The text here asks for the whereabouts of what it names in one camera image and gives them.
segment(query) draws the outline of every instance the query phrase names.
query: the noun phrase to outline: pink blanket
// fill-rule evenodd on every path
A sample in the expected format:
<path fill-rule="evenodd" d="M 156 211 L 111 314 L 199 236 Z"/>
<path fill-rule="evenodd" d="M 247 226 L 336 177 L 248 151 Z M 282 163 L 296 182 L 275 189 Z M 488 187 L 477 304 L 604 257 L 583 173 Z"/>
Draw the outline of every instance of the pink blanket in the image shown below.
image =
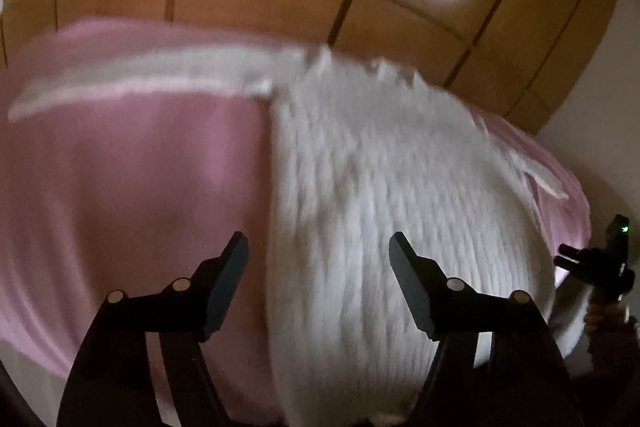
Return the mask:
<path fill-rule="evenodd" d="M 247 42 L 162 23 L 80 22 L 39 38 L 0 72 L 0 107 L 6 114 L 29 79 L 70 66 L 230 40 Z M 530 184 L 550 250 L 560 242 L 585 246 L 589 209 L 575 177 L 526 134 L 482 117 L 505 146 L 553 172 L 569 195 L 558 200 Z M 154 293 L 242 230 L 250 263 L 222 331 L 203 351 L 231 416 L 276 421 L 263 291 L 268 104 L 157 93 L 57 107 L 12 124 L 2 118 L 0 125 L 0 338 L 65 376 L 109 291 Z M 157 377 L 155 350 L 152 367 Z"/>

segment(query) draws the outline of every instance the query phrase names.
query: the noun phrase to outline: round joint pin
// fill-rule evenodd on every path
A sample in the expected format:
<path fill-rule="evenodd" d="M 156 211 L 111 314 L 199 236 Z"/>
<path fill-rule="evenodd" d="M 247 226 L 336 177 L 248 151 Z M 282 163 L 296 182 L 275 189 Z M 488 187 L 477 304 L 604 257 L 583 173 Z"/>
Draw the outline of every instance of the round joint pin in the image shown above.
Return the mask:
<path fill-rule="evenodd" d="M 117 302 L 122 301 L 124 298 L 124 292 L 121 290 L 114 290 L 107 296 L 107 302 L 109 304 L 115 304 Z"/>
<path fill-rule="evenodd" d="M 447 288 L 454 292 L 462 292 L 462 290 L 465 289 L 465 282 L 457 277 L 452 277 L 451 279 L 447 279 Z"/>
<path fill-rule="evenodd" d="M 529 295 L 524 290 L 516 290 L 513 292 L 512 295 L 515 301 L 518 302 L 519 304 L 528 304 L 529 301 L 531 300 L 531 295 Z"/>
<path fill-rule="evenodd" d="M 189 286 L 191 286 L 191 281 L 189 279 L 186 279 L 185 277 L 183 277 L 182 279 L 176 279 L 172 284 L 172 287 L 177 292 L 184 292 L 185 290 L 189 289 Z"/>

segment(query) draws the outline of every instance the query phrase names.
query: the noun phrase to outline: white wall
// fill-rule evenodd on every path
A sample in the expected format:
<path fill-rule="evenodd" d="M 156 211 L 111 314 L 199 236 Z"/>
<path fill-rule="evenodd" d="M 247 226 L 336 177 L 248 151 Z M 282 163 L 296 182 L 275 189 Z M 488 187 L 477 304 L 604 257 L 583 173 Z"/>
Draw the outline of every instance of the white wall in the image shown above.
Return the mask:
<path fill-rule="evenodd" d="M 591 62 L 538 139 L 578 176 L 593 244 L 603 246 L 609 221 L 625 214 L 630 253 L 640 257 L 640 0 L 618 0 Z M 640 281 L 630 302 L 640 318 Z"/>

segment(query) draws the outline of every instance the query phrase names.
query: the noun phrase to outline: pink fabric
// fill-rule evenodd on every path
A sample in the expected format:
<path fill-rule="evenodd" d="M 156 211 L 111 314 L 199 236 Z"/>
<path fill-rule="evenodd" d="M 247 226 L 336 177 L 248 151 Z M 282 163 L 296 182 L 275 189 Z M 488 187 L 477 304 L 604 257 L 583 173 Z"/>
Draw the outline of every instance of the pink fabric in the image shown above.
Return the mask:
<path fill-rule="evenodd" d="M 267 104 L 132 95 L 6 121 L 8 105 L 31 78 L 154 48 L 229 41 L 248 39 L 164 23 L 85 20 L 36 39 L 0 71 L 0 337 L 66 375 L 109 291 L 154 293 L 219 254 L 242 230 L 250 263 L 222 331 L 204 353 L 230 414 L 269 423 L 281 411 L 264 317 Z M 531 187 L 550 249 L 586 245 L 589 210 L 571 172 L 503 119 L 485 120 L 504 144 L 550 169 L 570 195 L 559 201 Z M 161 362 L 152 356 L 157 375 Z"/>

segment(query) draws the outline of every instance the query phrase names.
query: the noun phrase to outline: white garment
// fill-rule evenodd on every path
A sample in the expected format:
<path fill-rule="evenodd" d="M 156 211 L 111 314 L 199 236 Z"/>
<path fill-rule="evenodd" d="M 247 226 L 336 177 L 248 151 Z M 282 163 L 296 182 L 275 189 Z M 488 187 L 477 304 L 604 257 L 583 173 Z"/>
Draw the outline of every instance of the white garment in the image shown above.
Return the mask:
<path fill-rule="evenodd" d="M 522 166 L 455 97 L 405 76 L 322 51 L 274 94 L 268 324 L 292 427 L 406 413 L 422 388 L 436 346 L 391 270 L 397 230 L 447 276 L 524 289 L 550 313 L 554 268 Z"/>

